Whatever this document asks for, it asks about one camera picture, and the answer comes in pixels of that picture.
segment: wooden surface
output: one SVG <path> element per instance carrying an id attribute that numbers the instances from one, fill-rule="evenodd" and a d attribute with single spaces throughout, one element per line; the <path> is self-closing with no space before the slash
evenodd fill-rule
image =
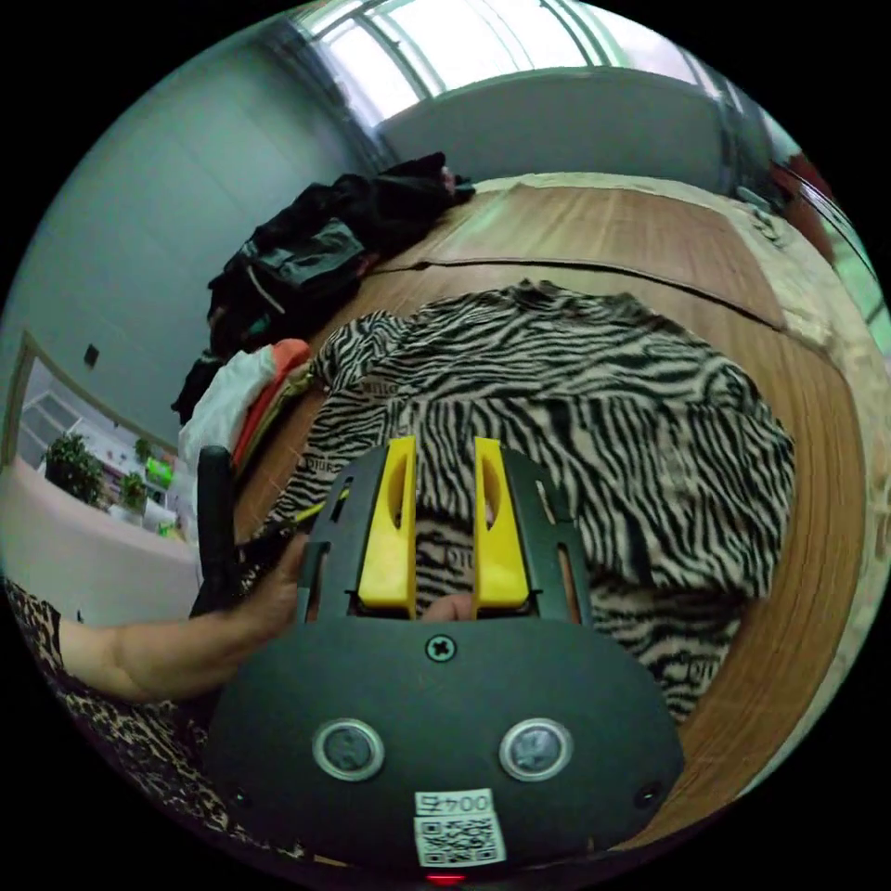
<path id="1" fill-rule="evenodd" d="M 614 272 L 535 265 L 431 266 L 371 277 L 315 338 L 378 309 L 407 315 L 425 303 L 548 278 L 589 294 L 628 291 L 712 343 L 755 380 L 796 443 L 790 532 L 768 600 L 753 604 L 725 664 L 680 728 L 687 767 L 651 825 L 649 844 L 732 801 L 792 732 L 833 658 L 863 544 L 859 426 L 841 375 L 801 343 L 728 306 L 664 283 Z M 324 396 L 310 393 L 270 448 L 239 502 L 238 526 L 256 529 L 291 475 Z"/>
<path id="2" fill-rule="evenodd" d="M 514 186 L 480 199 L 383 268 L 515 261 L 637 272 L 785 328 L 757 260 L 717 211 L 624 188 Z"/>

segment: black handle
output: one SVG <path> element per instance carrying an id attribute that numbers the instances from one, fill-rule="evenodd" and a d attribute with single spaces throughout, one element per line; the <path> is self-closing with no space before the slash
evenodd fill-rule
<path id="1" fill-rule="evenodd" d="M 221 445 L 205 446 L 198 459 L 198 549 L 204 575 L 199 600 L 216 608 L 230 604 L 238 596 L 240 584 L 235 551 L 235 479 L 232 458 Z"/>

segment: qr code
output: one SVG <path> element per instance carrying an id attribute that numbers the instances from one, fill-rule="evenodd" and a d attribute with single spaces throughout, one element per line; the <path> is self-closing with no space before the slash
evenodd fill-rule
<path id="1" fill-rule="evenodd" d="M 504 859 L 504 842 L 494 814 L 416 818 L 415 837 L 422 866 L 482 865 Z"/>

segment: leopard print clothing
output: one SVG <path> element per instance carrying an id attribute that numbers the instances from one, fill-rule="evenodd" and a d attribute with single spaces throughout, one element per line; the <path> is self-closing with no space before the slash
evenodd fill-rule
<path id="1" fill-rule="evenodd" d="M 200 768 L 207 730 L 172 702 L 130 704 L 91 691 L 68 675 L 58 649 L 58 613 L 3 580 L 28 649 L 50 690 L 77 729 L 108 764 L 172 820 L 214 847 L 261 868 L 307 860 L 299 846 L 275 847 L 249 835 Z"/>

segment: qr code label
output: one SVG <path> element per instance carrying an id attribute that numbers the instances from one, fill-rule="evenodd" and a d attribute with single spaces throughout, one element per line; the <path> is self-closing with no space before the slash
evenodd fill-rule
<path id="1" fill-rule="evenodd" d="M 490 790 L 417 793 L 416 810 L 421 866 L 484 866 L 507 859 Z"/>

